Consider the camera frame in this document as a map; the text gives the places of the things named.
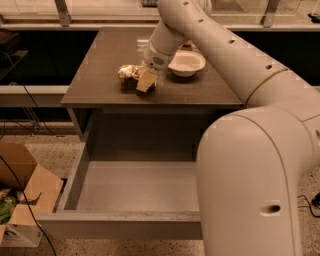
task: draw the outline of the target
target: railing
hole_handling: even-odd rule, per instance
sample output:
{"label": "railing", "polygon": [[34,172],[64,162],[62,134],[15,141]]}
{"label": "railing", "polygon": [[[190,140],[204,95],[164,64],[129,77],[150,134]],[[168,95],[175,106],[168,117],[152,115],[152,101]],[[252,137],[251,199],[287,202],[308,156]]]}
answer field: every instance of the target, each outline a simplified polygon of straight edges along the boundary
{"label": "railing", "polygon": [[[301,0],[212,0],[212,18],[226,26],[270,28],[291,24]],[[111,24],[154,24],[156,0],[1,0],[0,26],[98,28]]]}

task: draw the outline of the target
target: floor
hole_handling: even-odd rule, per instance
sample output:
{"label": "floor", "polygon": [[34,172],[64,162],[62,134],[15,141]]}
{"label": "floor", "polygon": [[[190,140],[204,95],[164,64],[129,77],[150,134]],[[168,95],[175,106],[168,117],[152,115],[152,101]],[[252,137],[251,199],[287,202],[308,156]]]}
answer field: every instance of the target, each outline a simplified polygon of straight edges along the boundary
{"label": "floor", "polygon": [[[297,23],[310,23],[307,14],[310,13],[316,1],[302,1],[295,20]],[[79,149],[79,139],[71,123],[49,123],[50,129],[63,137],[37,134],[12,123],[0,124],[0,142],[23,143],[35,159],[47,169],[61,178],[67,178],[73,160]],[[298,194],[304,194],[310,200],[320,192],[320,167],[306,172],[298,185]],[[320,238],[319,219],[312,217],[307,208],[299,209],[300,230],[303,253],[305,256],[318,255],[313,251],[311,243]],[[202,241],[161,241],[161,240],[57,240],[49,235],[57,255],[184,255],[202,256],[204,249]],[[36,256],[53,255],[48,242],[43,238],[38,248],[0,248],[4,256]]]}

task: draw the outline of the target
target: small object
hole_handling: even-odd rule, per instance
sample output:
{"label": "small object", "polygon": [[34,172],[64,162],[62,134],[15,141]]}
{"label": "small object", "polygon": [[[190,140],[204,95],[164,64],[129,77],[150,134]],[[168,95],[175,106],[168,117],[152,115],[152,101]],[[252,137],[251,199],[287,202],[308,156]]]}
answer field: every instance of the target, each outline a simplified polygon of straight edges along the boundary
{"label": "small object", "polygon": [[11,188],[1,188],[0,189],[0,205],[4,202],[7,195],[10,193]]}
{"label": "small object", "polygon": [[0,225],[7,223],[17,205],[17,199],[14,196],[7,196],[4,203],[0,205]]}
{"label": "small object", "polygon": [[118,76],[123,89],[136,89],[141,70],[136,65],[121,66]]}
{"label": "small object", "polygon": [[320,193],[318,193],[312,200],[312,204],[320,209]]}
{"label": "small object", "polygon": [[143,7],[157,7],[158,0],[141,0],[141,4]]}
{"label": "small object", "polygon": [[137,90],[141,92],[148,92],[156,87],[157,74],[153,70],[144,70],[138,81]]}
{"label": "small object", "polygon": [[191,47],[192,46],[192,41],[188,40],[187,42],[185,42],[183,45],[183,47]]}
{"label": "small object", "polygon": [[317,253],[320,254],[320,240],[316,239],[311,243],[312,249]]}
{"label": "small object", "polygon": [[320,23],[320,15],[317,13],[308,13],[312,23]]}
{"label": "small object", "polygon": [[181,77],[189,77],[204,68],[205,58],[193,51],[177,51],[173,60],[169,64],[172,72]]}
{"label": "small object", "polygon": [[157,73],[146,66],[123,65],[118,76],[122,89],[134,89],[141,92],[148,92],[155,88]]}

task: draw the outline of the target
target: table top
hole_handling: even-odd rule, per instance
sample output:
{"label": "table top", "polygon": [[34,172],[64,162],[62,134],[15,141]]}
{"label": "table top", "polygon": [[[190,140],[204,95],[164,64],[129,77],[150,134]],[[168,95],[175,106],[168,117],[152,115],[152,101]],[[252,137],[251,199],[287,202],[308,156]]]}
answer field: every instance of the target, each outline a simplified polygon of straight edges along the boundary
{"label": "table top", "polygon": [[205,106],[238,108],[242,102],[207,62],[203,70],[180,78],[170,70],[160,72],[154,91],[137,95],[121,89],[121,65],[140,65],[143,47],[153,28],[102,28],[75,75],[62,105],[68,108],[108,108],[114,106]]}

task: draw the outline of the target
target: brown box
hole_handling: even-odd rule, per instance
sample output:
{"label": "brown box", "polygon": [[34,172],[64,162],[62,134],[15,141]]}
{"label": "brown box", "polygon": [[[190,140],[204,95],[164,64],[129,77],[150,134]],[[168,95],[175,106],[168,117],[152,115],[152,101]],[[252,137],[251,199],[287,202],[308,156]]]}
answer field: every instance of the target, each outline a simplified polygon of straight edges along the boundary
{"label": "brown box", "polygon": [[[16,173],[28,199],[39,198],[31,205],[34,216],[53,211],[62,188],[62,180],[37,164],[23,144],[0,143],[0,155]],[[0,184],[19,189],[16,179],[0,160]],[[0,247],[38,247],[42,233],[28,206],[18,204],[8,223],[0,225]]]}

